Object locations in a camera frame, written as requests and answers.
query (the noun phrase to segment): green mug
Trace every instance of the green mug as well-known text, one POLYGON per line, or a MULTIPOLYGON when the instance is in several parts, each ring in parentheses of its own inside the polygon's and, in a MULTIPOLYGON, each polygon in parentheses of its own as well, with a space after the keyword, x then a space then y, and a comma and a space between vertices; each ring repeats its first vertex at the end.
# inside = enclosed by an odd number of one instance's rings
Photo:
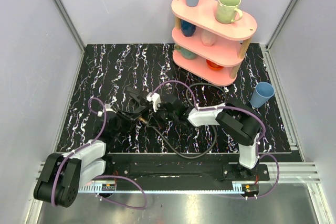
POLYGON ((182 54, 182 56, 184 58, 186 58, 187 60, 193 60, 193 59, 195 59, 197 57, 197 54, 195 54, 194 52, 191 52, 191 51, 189 51, 189 50, 187 50, 187 49, 179 46, 178 44, 174 45, 174 49, 176 51, 179 51, 182 54))
POLYGON ((218 0, 216 10, 216 20, 222 24, 231 24, 243 17, 243 12, 238 9, 241 0, 218 0))

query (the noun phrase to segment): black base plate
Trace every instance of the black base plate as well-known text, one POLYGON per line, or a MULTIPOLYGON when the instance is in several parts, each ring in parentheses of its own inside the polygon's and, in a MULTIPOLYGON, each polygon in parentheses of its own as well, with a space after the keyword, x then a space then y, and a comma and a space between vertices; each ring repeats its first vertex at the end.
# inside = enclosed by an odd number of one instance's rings
POLYGON ((222 166, 224 181, 269 181, 267 165, 259 164, 253 174, 242 173, 239 164, 226 164, 222 166))

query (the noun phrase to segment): white connector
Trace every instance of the white connector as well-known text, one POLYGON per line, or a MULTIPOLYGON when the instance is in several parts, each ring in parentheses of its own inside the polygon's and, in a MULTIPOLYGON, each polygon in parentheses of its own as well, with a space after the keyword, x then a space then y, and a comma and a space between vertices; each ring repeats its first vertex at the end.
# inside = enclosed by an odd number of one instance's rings
POLYGON ((153 103, 154 112, 157 111, 158 104, 161 103, 160 95, 158 93, 149 93, 146 97, 147 101, 153 103))
POLYGON ((82 169, 79 177, 79 188, 85 186, 93 178, 103 174, 105 171, 105 166, 105 161, 99 158, 82 169))
POLYGON ((253 167, 255 167, 259 159, 259 155, 256 155, 256 147, 257 147, 256 140, 259 138, 259 135, 260 133, 256 135, 252 145, 250 146, 238 144, 239 163, 248 169, 252 169, 253 167))
POLYGON ((216 117, 223 110, 218 110, 217 107, 224 106, 224 105, 225 103, 222 103, 216 106, 198 108, 199 110, 193 108, 193 110, 190 112, 188 116, 188 120, 195 127, 199 127, 202 125, 219 125, 219 123, 216 121, 216 117))

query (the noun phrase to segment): black and white marbled surface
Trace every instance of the black and white marbled surface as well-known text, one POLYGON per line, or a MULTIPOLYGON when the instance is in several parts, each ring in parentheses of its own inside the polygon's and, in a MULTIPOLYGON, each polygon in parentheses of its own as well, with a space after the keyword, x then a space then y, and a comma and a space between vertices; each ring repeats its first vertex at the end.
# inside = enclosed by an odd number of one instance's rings
MULTIPOLYGON (((173 44, 116 44, 88 45, 72 96, 66 122, 57 151, 68 152, 88 141, 99 120, 89 112, 90 97, 99 97, 114 108, 131 111, 130 99, 124 94, 127 86, 152 91, 166 80, 180 80, 190 85, 204 82, 201 78, 178 67, 173 59, 173 44)), ((255 85, 270 82, 261 49, 251 44, 234 84, 225 87, 228 98, 248 103, 255 85)), ((196 87, 200 106, 221 103, 223 95, 213 88, 196 87)), ((161 94, 173 93, 185 100, 184 86, 167 84, 161 94)), ((93 109, 99 110, 94 103, 93 109)), ((290 152, 289 142, 275 97, 256 110, 266 125, 266 136, 259 146, 260 152, 290 152)), ((163 134, 180 152, 203 152, 211 144, 213 133, 208 126, 184 129, 170 123, 163 134)), ((218 130, 215 153, 237 152, 238 144, 223 129, 218 130)), ((139 122, 131 134, 114 143, 113 152, 159 153, 172 152, 152 129, 139 122)))

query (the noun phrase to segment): pink shelf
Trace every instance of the pink shelf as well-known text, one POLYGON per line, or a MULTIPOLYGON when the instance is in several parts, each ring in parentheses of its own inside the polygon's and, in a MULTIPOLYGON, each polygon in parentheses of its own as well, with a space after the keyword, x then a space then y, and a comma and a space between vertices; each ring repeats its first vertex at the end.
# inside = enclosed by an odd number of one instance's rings
POLYGON ((191 37, 185 37, 181 30, 173 29, 172 36, 176 44, 184 47, 201 57, 208 59, 224 67, 233 67, 240 64, 243 59, 238 57, 241 44, 238 41, 228 40, 217 36, 216 42, 210 46, 204 46, 201 41, 202 28, 197 27, 191 37))
POLYGON ((174 50, 173 59, 181 68, 217 86, 231 85, 236 79, 230 78, 229 71, 231 68, 224 68, 220 71, 212 70, 207 66, 206 60, 200 56, 194 60, 187 60, 182 57, 180 52, 174 50))
POLYGON ((252 37, 256 32, 256 20, 243 12, 241 20, 231 24, 221 24, 215 18, 217 0, 199 0, 195 7, 189 7, 185 0, 173 0, 172 10, 176 17, 198 27, 211 31, 229 40, 241 41, 252 37))

